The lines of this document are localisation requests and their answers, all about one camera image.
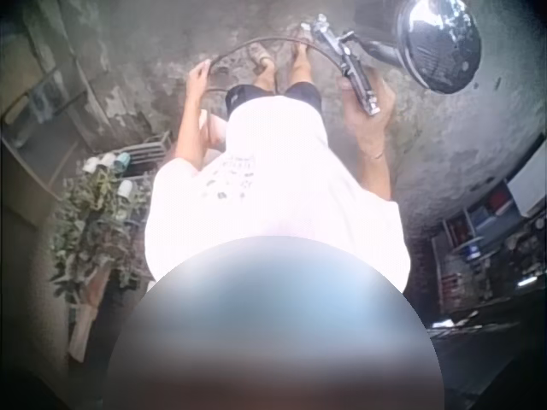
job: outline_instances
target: black shorts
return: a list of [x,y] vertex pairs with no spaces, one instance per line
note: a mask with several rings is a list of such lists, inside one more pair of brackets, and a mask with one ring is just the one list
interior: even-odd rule
[[[226,94],[228,118],[232,115],[233,110],[241,104],[254,100],[255,98],[271,97],[273,95],[274,94],[271,91],[265,91],[255,85],[236,85]],[[296,83],[289,87],[284,95],[285,97],[308,103],[321,114],[321,94],[315,85],[306,82]]]

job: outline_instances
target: white t-shirt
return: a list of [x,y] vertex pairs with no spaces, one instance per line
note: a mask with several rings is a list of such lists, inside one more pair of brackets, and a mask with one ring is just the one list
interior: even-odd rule
[[226,152],[201,172],[174,159],[154,181],[145,253],[156,280],[205,249],[255,236],[293,236],[342,249],[401,292],[410,269],[396,203],[364,190],[329,150],[320,114],[263,97],[236,108]]

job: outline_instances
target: bare leg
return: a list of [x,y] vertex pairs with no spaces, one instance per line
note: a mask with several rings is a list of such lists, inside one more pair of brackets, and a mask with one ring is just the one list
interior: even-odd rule
[[311,83],[314,81],[311,78],[311,64],[308,59],[308,46],[305,44],[297,44],[293,48],[294,64],[292,65],[291,83],[289,86],[296,83]]
[[265,91],[275,93],[275,64],[270,58],[262,58],[260,63],[264,67],[264,71],[256,77],[253,84]]

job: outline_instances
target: foot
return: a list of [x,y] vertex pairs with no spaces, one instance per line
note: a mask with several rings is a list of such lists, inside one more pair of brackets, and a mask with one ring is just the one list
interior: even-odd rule
[[260,43],[253,43],[247,47],[250,59],[258,66],[275,70],[274,58]]
[[[308,43],[313,43],[314,38],[311,35],[311,31],[299,26],[294,34],[295,38],[307,41]],[[295,59],[298,57],[307,57],[308,56],[308,45],[302,43],[293,43],[292,44],[292,54]]]

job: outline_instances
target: person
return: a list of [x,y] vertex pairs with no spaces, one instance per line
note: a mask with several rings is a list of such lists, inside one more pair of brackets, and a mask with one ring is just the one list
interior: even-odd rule
[[152,275],[157,281],[221,243],[293,236],[357,256],[403,292],[410,260],[385,159],[394,92],[368,69],[381,108],[370,117],[350,82],[338,79],[344,122],[362,158],[356,181],[328,147],[308,46],[293,47],[291,84],[284,95],[275,95],[274,59],[260,44],[249,51],[262,72],[253,85],[227,93],[226,150],[208,165],[203,158],[218,139],[210,130],[200,131],[210,61],[188,74],[174,158],[161,167],[153,186],[145,232]]

